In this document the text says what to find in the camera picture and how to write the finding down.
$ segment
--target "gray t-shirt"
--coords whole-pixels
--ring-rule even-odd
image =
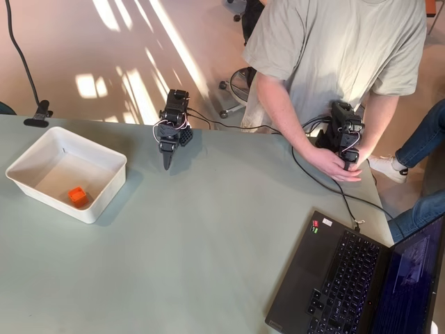
[[[424,0],[272,0],[244,51],[260,73],[285,80],[301,123],[332,100],[416,89],[426,37]],[[242,125],[271,125],[250,89]]]

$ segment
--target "black laptop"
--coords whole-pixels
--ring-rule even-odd
[[[429,333],[444,225],[388,248],[315,212],[266,323],[283,334]]]

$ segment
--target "light green table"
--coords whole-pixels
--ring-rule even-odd
[[[165,171],[151,127],[53,119],[128,157],[127,183],[86,225],[5,177],[46,131],[23,120],[0,116],[0,333],[272,333],[264,317],[312,212],[352,225],[280,136],[197,130]],[[362,177],[345,191],[380,204]],[[383,214],[350,206],[392,244]]]

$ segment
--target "jeans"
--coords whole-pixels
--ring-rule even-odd
[[[425,116],[416,131],[397,150],[402,165],[413,168],[445,141],[445,100],[440,101]],[[388,221],[395,242],[422,228],[445,213],[445,189],[420,198],[412,209]]]
[[[420,198],[412,209],[388,221],[394,242],[400,241],[445,213],[445,189]]]

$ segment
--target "shoe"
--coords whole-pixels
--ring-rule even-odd
[[[391,180],[397,183],[405,183],[408,176],[408,169],[395,170],[392,166],[392,161],[395,157],[369,157],[369,166],[378,172],[385,174]]]

